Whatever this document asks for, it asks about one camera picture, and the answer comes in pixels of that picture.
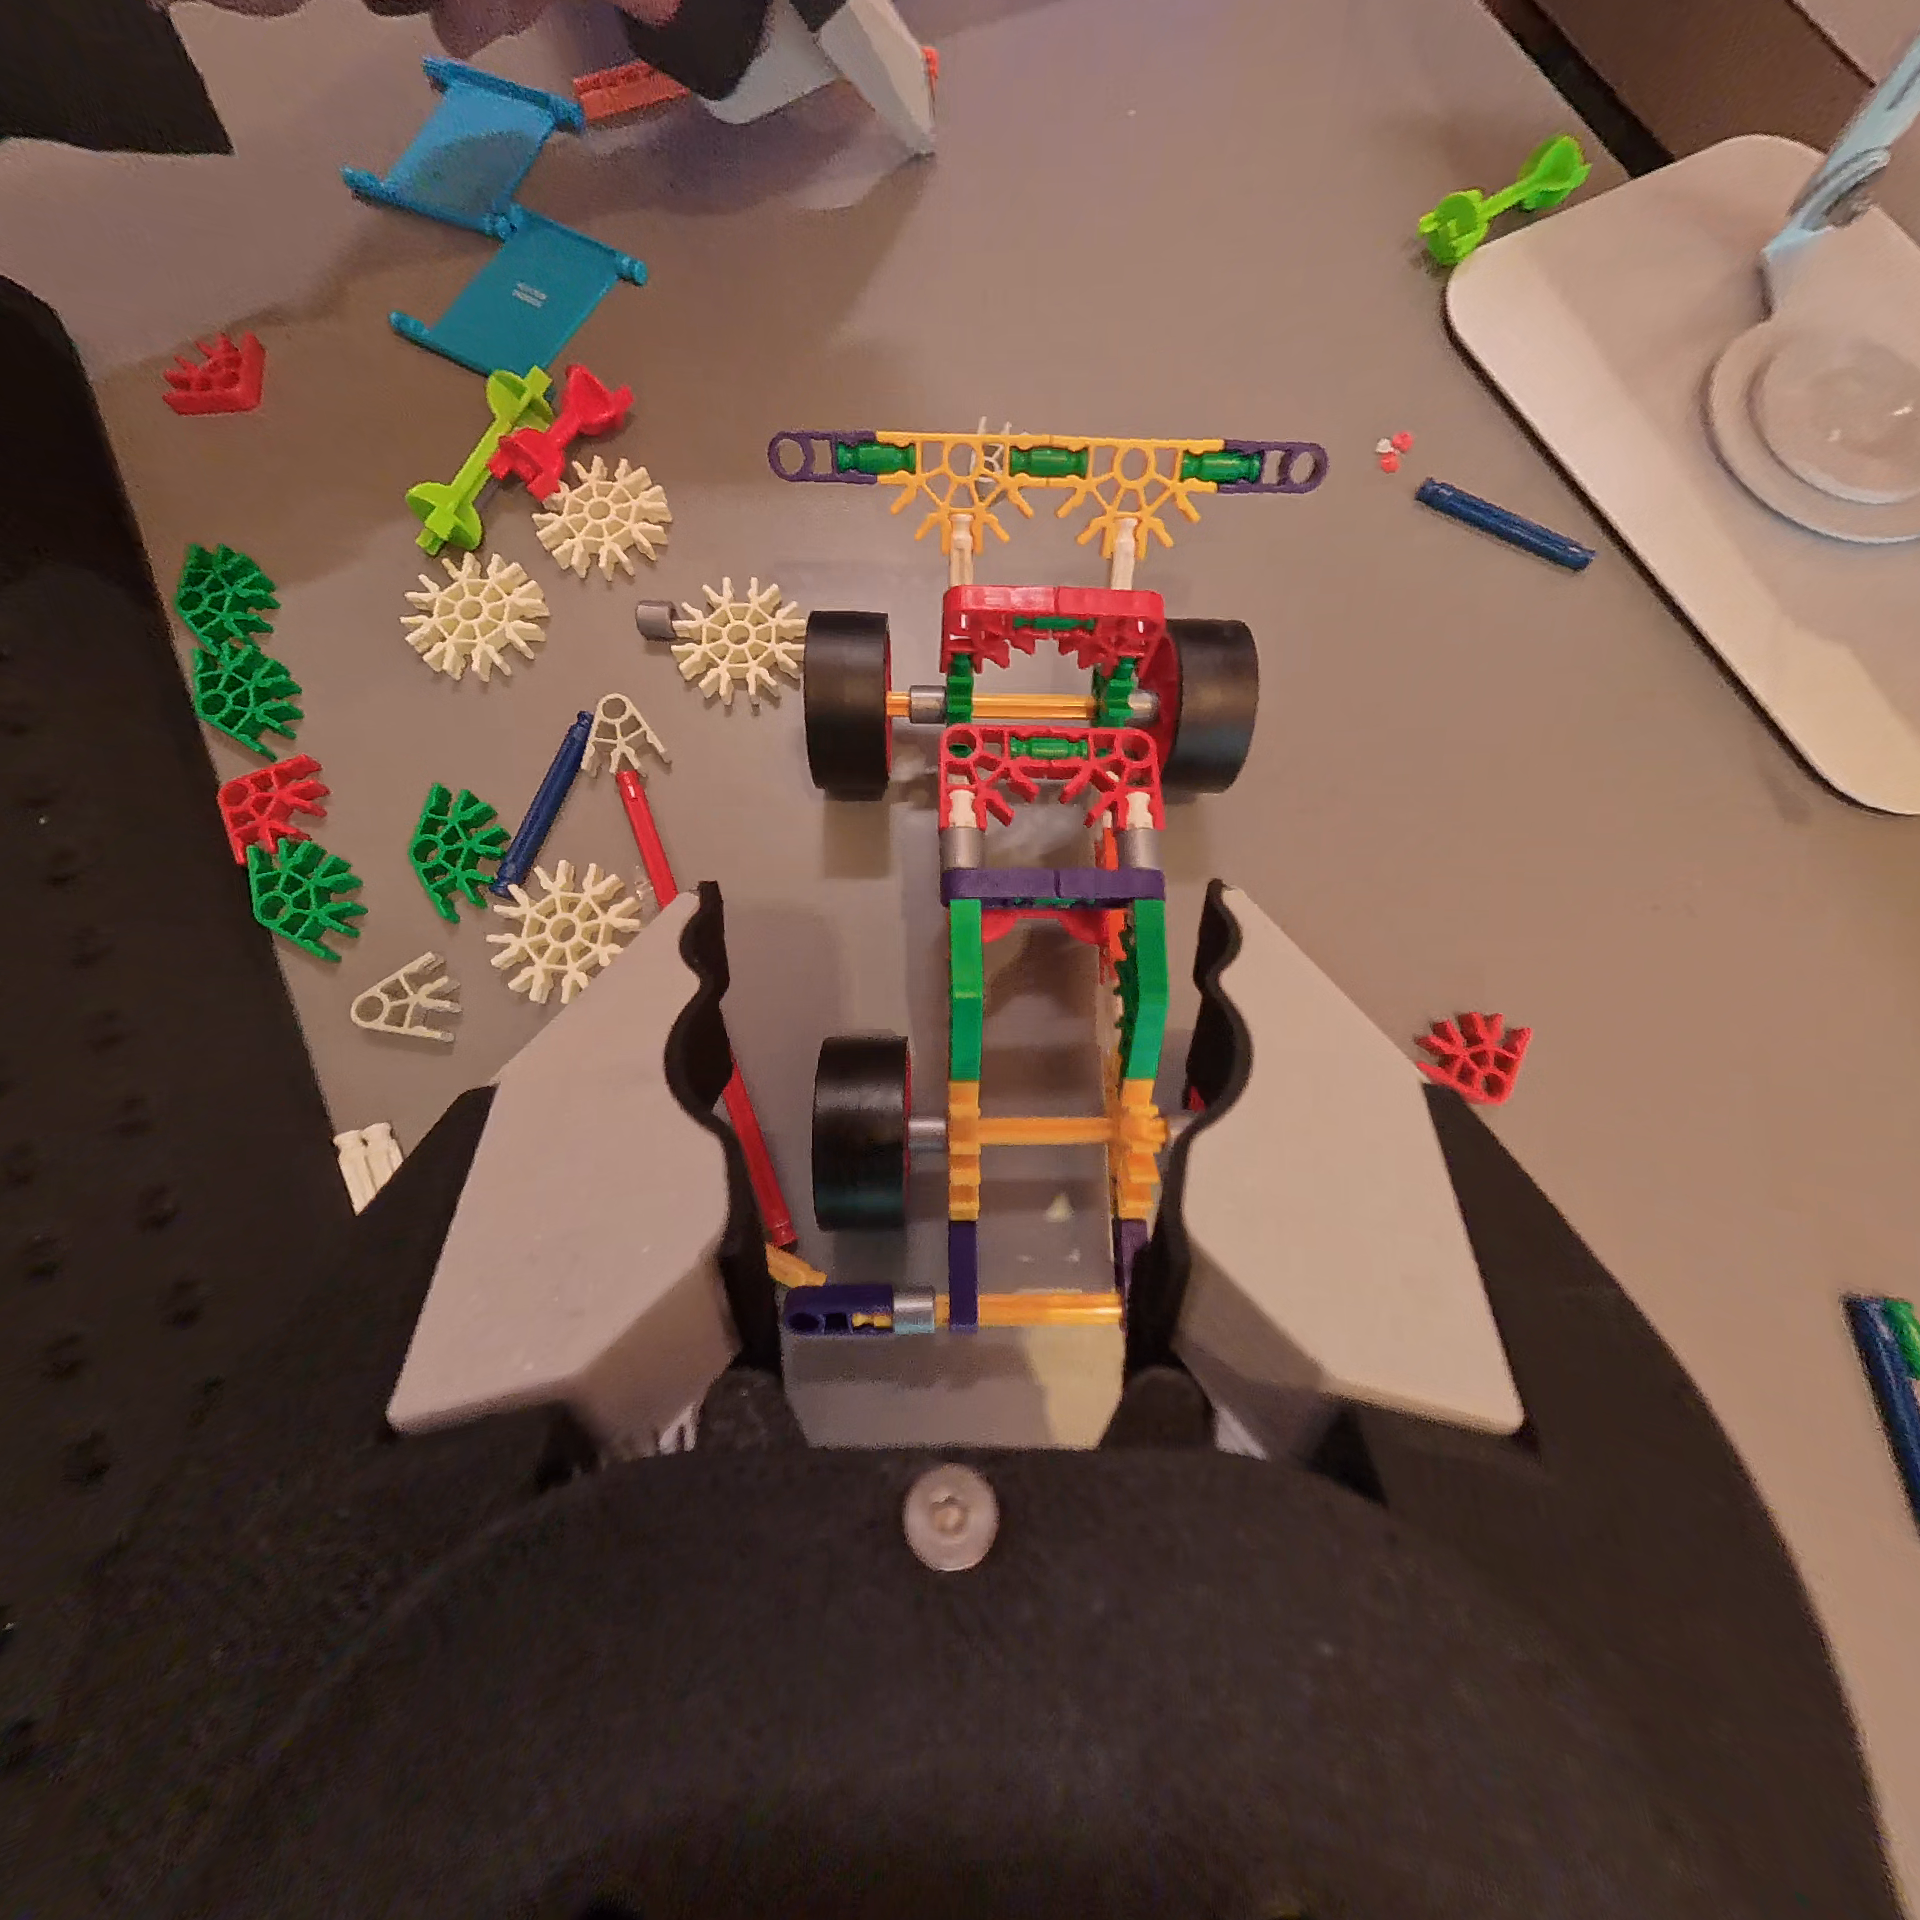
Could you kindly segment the red fan connector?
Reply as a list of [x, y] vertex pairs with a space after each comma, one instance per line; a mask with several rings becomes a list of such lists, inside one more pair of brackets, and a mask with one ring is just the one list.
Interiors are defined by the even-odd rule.
[[281, 757], [268, 767], [223, 782], [217, 791], [217, 811], [235, 864], [246, 866], [252, 848], [270, 858], [281, 843], [311, 839], [304, 820], [326, 816], [326, 793], [324, 767], [311, 754]]
[[1501, 1109], [1519, 1086], [1529, 1042], [1529, 1025], [1507, 1025], [1494, 1012], [1458, 1012], [1417, 1034], [1420, 1072], [1462, 1102]]

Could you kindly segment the person's left forearm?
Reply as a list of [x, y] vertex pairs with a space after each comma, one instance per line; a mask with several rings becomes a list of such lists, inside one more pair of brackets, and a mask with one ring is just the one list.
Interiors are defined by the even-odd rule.
[[156, 3], [3, 3], [3, 141], [156, 156], [232, 151]]

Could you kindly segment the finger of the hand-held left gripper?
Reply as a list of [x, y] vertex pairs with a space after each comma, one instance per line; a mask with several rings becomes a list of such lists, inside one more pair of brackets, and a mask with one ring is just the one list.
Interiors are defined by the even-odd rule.
[[813, 41], [910, 155], [933, 155], [933, 95], [920, 41], [894, 3], [813, 3]]

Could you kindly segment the red connector piece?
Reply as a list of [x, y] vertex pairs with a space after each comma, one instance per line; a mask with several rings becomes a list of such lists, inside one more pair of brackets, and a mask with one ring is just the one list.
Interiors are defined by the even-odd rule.
[[164, 369], [164, 406], [180, 420], [255, 411], [263, 398], [268, 352], [258, 335], [220, 335], [175, 352]]

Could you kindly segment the short blue rod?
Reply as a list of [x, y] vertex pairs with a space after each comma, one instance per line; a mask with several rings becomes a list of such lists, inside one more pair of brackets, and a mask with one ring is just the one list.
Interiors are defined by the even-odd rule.
[[1918, 1480], [1918, 1382], [1906, 1378], [1899, 1353], [1895, 1350], [1875, 1295], [1847, 1295], [1842, 1301], [1847, 1334], [1854, 1338], [1861, 1372], [1881, 1410], [1883, 1436], [1899, 1474], [1906, 1510], [1918, 1517], [1920, 1480]]

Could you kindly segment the white document stand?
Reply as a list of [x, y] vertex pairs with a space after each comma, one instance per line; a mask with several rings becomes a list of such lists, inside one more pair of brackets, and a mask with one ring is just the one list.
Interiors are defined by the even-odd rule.
[[1448, 324], [1799, 757], [1918, 815], [1918, 47], [1829, 156], [1751, 135], [1483, 244]]

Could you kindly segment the purple and yellow rod assembly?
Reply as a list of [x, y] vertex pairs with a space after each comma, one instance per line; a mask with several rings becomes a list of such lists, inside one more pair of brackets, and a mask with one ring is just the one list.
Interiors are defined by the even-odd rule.
[[789, 1287], [780, 1302], [789, 1335], [927, 1335], [951, 1326], [970, 1329], [1045, 1329], [1045, 1326], [1121, 1326], [1118, 1291], [1013, 1291], [976, 1295], [974, 1320], [951, 1320], [943, 1295], [885, 1284]]

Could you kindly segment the red long rod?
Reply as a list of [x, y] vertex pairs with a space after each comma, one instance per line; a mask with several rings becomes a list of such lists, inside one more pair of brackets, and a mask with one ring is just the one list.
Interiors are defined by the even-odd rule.
[[[635, 829], [635, 843], [641, 853], [641, 866], [648, 873], [648, 884], [649, 884], [658, 913], [667, 913], [680, 898], [681, 888], [680, 888], [672, 866], [667, 858], [667, 848], [658, 843], [658, 829], [655, 829], [655, 816], [648, 802], [643, 779], [635, 767], [619, 767], [614, 774], [614, 782], [618, 782], [619, 804], [628, 811], [628, 824]], [[738, 1139], [738, 1148], [746, 1153], [746, 1167], [748, 1167], [748, 1177], [753, 1185], [762, 1233], [774, 1247], [792, 1251], [798, 1247], [792, 1218], [784, 1201], [784, 1190], [780, 1190], [753, 1102], [748, 1095], [746, 1072], [738, 1067], [734, 1054], [727, 1054], [727, 1082], [725, 1086], [718, 1082], [718, 1061], [723, 1061], [718, 1046], [725, 1034], [725, 1021], [718, 1019], [715, 1006], [707, 1006], [701, 1012], [695, 1029], [700, 1029], [700, 1038], [692, 1046], [692, 1057], [695, 1057], [692, 1079], [701, 1091], [701, 1105], [707, 1110], [715, 1110], [718, 1102], [725, 1105], [730, 1136]]]

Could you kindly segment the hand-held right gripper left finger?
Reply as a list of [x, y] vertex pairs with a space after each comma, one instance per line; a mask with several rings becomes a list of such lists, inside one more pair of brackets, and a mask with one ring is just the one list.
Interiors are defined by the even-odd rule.
[[780, 1372], [753, 1185], [692, 1079], [727, 984], [725, 901], [700, 884], [495, 1076], [393, 1427], [563, 1406], [655, 1433], [734, 1359]]

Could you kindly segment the yellow connector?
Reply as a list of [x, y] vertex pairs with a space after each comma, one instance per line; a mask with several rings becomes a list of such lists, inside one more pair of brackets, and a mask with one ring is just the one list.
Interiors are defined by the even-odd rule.
[[1021, 498], [1024, 478], [1008, 471], [1008, 457], [1021, 448], [1014, 433], [976, 435], [909, 435], [875, 433], [875, 445], [899, 450], [891, 469], [877, 475], [891, 488], [891, 513], [920, 509], [914, 540], [936, 536], [940, 553], [951, 557], [953, 524], [970, 515], [974, 544], [986, 536], [1007, 544], [1007, 513], [1033, 519], [1035, 509]]
[[1030, 475], [1042, 478], [1042, 454], [1059, 469], [1049, 485], [1061, 492], [1059, 519], [1078, 524], [1078, 544], [1097, 544], [1112, 557], [1121, 525], [1136, 524], [1136, 546], [1171, 546], [1165, 515], [1201, 519], [1199, 501], [1215, 492], [1212, 465], [1228, 445], [1212, 441], [1066, 441], [1030, 454]]

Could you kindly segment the red and green toy model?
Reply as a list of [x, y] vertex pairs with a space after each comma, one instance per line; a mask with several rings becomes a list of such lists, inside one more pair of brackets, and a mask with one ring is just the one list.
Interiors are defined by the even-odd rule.
[[[1008, 540], [974, 544], [953, 524], [940, 605], [948, 699], [970, 692], [1091, 692], [1121, 658], [1147, 684], [1165, 645], [1165, 605], [1149, 589], [1110, 593], [1097, 544], [1059, 519], [1061, 492], [1024, 478], [1035, 515], [1007, 513]], [[1091, 1117], [1160, 1110], [1168, 956], [1161, 874], [1161, 762], [1153, 730], [943, 724], [914, 730], [933, 747], [940, 901], [948, 920], [948, 1095], [936, 1113], [910, 1113], [914, 1153], [943, 1159], [951, 1320], [974, 1320], [978, 1287], [978, 1185], [986, 1148], [948, 1156], [948, 1117], [983, 1110], [986, 949], [1021, 926], [1051, 926], [1091, 949], [1112, 990], [1112, 1034], [1099, 1048], [1099, 1109]], [[1160, 1159], [1099, 1149], [1112, 1284], [1128, 1308], [1130, 1271], [1149, 1237]]]

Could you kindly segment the person's left hand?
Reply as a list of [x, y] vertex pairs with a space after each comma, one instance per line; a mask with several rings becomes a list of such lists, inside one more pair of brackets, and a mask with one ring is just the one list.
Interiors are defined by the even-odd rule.
[[513, 41], [550, 12], [578, 12], [586, 3], [424, 3], [424, 18], [453, 58], [470, 58], [492, 43]]

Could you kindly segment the lime green plastic piece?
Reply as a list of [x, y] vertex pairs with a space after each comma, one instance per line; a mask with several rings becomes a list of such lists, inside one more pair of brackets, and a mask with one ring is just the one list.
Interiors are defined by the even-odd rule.
[[484, 544], [484, 519], [478, 498], [489, 485], [489, 465], [505, 435], [523, 425], [553, 425], [550, 406], [553, 377], [539, 366], [515, 373], [488, 377], [489, 425], [468, 450], [464, 465], [452, 479], [424, 479], [405, 492], [405, 506], [419, 519], [419, 549], [438, 557], [445, 546], [472, 553]]

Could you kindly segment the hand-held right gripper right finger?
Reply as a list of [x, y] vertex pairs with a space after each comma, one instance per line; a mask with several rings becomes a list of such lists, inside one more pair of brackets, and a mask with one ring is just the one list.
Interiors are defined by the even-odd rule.
[[1195, 988], [1204, 1110], [1133, 1260], [1128, 1374], [1181, 1359], [1275, 1458], [1308, 1455], [1338, 1406], [1514, 1433], [1427, 1082], [1234, 884], [1208, 884]]

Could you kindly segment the red double-ended connector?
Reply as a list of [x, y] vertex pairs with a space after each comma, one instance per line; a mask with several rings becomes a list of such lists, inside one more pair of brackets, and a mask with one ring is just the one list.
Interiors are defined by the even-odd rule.
[[563, 408], [553, 425], [523, 425], [503, 435], [488, 471], [495, 479], [518, 479], [539, 504], [553, 501], [565, 488], [565, 462], [575, 441], [603, 439], [618, 433], [635, 408], [628, 387], [608, 388], [601, 377], [575, 362], [565, 369]]

